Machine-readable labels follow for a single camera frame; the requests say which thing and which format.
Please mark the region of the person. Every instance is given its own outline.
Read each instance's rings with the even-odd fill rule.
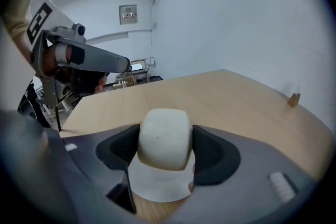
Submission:
[[[29,20],[27,14],[30,13],[31,0],[9,0],[7,6],[2,14],[4,25],[12,38],[14,44],[23,54],[25,59],[30,63],[30,43],[27,39],[26,30],[28,29]],[[45,74],[53,73],[57,69],[55,50],[57,45],[50,46],[43,54],[43,70]],[[70,60],[72,54],[72,47],[68,46],[66,50],[66,57]],[[106,84],[107,77],[103,77],[98,81],[95,88],[96,92],[102,91],[102,87]]]

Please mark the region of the black gripper pad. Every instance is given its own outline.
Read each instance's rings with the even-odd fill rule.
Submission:
[[[140,125],[128,129],[100,142],[96,147],[96,155],[111,169],[127,172],[133,157],[138,150]]]
[[[231,142],[193,125],[194,185],[217,185],[240,165],[240,153]]]

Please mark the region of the wooden table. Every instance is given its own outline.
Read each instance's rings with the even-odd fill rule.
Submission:
[[[142,75],[142,74],[145,75],[145,77],[147,78],[147,83],[149,83],[149,74],[147,70],[142,70],[140,72],[135,71],[135,72],[131,72],[131,74],[132,74],[134,85],[137,85],[135,76]]]
[[[236,73],[207,72],[84,97],[60,135],[85,135],[141,123],[154,108],[181,109],[192,124],[274,146],[319,180],[334,152],[332,133],[305,108],[292,108],[287,100],[278,91]],[[161,204],[135,194],[134,201],[138,216],[154,223],[183,202]]]

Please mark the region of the floor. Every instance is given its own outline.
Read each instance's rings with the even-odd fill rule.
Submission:
[[[160,81],[162,80],[161,78],[151,78],[150,82],[156,82],[156,81]],[[138,85],[141,85],[141,84],[145,84],[147,83],[146,80],[141,80],[141,81],[137,81],[137,84]],[[112,91],[113,90],[113,86],[106,86],[103,88],[104,91]],[[73,97],[69,97],[67,99],[67,103],[70,104],[70,103],[73,103],[75,101],[75,99]],[[56,115],[55,115],[55,109],[52,108],[52,109],[49,109],[51,111],[51,115],[48,115],[43,107],[42,107],[42,112],[44,114],[44,116],[46,117],[47,121],[50,123],[51,125],[51,128],[55,129],[58,131],[58,126],[57,126],[57,120],[56,120]],[[60,122],[60,125],[61,127],[63,127],[64,123],[66,122],[68,116],[71,114],[72,110],[70,110],[69,112],[67,112],[62,105],[59,105],[59,108],[58,108],[58,114],[59,114],[59,122]]]

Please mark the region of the wall-mounted box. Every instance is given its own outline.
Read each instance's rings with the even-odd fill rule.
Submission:
[[[138,22],[136,5],[119,6],[120,25],[136,24]]]

